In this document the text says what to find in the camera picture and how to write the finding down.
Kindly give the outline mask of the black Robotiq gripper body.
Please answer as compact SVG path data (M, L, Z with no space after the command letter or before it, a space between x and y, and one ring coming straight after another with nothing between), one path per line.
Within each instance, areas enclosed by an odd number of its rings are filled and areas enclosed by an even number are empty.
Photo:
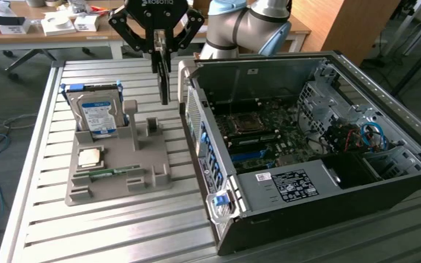
M184 0L130 0L124 7L144 29L173 29L189 8Z

